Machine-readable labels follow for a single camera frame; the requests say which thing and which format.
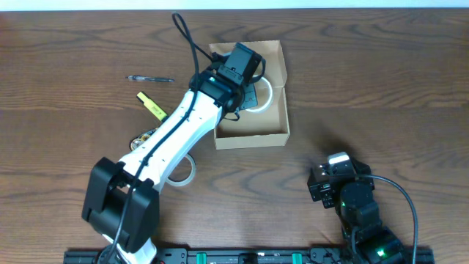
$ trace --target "yellow highlighter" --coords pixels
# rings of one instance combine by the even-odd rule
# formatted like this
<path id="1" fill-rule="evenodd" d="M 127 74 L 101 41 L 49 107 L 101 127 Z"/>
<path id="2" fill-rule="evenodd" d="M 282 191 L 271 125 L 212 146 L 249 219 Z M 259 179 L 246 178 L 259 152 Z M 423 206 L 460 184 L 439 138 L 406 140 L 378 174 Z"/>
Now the yellow highlighter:
<path id="1" fill-rule="evenodd" d="M 150 97 L 148 97 L 146 93 L 139 92 L 137 94 L 137 99 L 139 99 L 139 101 L 143 103 L 144 106 L 147 107 L 147 109 L 151 111 L 152 114 L 154 114 L 161 122 L 166 121 L 168 114 L 165 113 L 163 109 L 161 109 L 161 107 L 158 106 Z"/>

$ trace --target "green connector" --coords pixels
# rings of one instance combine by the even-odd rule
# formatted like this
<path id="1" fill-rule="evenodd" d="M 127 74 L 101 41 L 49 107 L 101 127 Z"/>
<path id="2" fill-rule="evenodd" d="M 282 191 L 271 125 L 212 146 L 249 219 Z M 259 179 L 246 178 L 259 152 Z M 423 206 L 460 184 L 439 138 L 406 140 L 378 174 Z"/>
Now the green connector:
<path id="1" fill-rule="evenodd" d="M 196 255 L 197 264 L 207 264 L 207 254 L 197 253 Z"/>
<path id="2" fill-rule="evenodd" d="M 303 264 L 303 256 L 300 253 L 293 253 L 293 264 Z"/>

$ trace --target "green led light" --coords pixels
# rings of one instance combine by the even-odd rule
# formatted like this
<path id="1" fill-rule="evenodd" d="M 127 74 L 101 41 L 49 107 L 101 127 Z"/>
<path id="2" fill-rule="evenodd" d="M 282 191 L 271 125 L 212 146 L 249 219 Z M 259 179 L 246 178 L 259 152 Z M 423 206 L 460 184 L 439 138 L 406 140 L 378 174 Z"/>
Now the green led light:
<path id="1" fill-rule="evenodd" d="M 377 253 L 378 256 L 380 256 L 380 257 L 386 256 L 386 254 L 384 253 L 384 250 L 382 250 L 382 249 L 381 249 L 381 250 L 378 250 L 376 253 Z"/>

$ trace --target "cardboard box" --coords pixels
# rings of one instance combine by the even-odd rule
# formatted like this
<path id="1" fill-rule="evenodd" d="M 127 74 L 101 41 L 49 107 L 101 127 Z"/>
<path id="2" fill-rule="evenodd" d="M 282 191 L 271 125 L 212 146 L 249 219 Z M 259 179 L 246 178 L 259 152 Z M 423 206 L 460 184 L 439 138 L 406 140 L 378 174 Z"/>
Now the cardboard box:
<path id="1" fill-rule="evenodd" d="M 279 40 L 242 43 L 265 58 L 264 77 L 272 84 L 273 103 L 260 114 L 240 111 L 237 122 L 221 120 L 214 130 L 217 150 L 244 147 L 284 146 L 290 135 L 285 98 L 287 69 Z M 218 54 L 230 52 L 235 43 L 210 44 L 210 51 Z M 260 74 L 262 66 L 257 68 Z"/>

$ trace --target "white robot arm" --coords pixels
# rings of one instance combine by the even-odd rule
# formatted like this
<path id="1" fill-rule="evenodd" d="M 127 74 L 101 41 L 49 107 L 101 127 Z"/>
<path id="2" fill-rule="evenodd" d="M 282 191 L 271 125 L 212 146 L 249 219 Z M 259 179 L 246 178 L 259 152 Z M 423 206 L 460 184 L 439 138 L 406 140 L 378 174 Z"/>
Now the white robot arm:
<path id="1" fill-rule="evenodd" d="M 253 77 L 260 63 L 262 73 Z M 166 179 L 226 113 L 247 108 L 244 94 L 264 70 L 265 60 L 240 43 L 228 56 L 214 54 L 212 64 L 191 80 L 181 104 L 145 143 L 116 164 L 102 158 L 95 165 L 81 216 L 113 243 L 110 250 L 117 250 L 122 260 L 151 263 L 156 248 L 149 238 L 158 225 Z M 123 186 L 130 186 L 127 194 L 117 188 Z"/>
<path id="2" fill-rule="evenodd" d="M 124 170 L 126 172 L 131 175 L 136 174 L 142 159 L 183 118 L 191 104 L 193 95 L 192 91 L 187 91 L 181 104 L 167 121 L 143 145 L 119 160 L 125 163 Z M 152 180 L 155 184 L 154 188 L 161 192 L 166 179 L 174 168 L 203 135 L 216 127 L 221 114 L 222 107 L 216 106 L 213 98 L 203 92 L 198 92 L 189 119 L 153 153 L 148 165 L 141 171 L 139 180 Z"/>

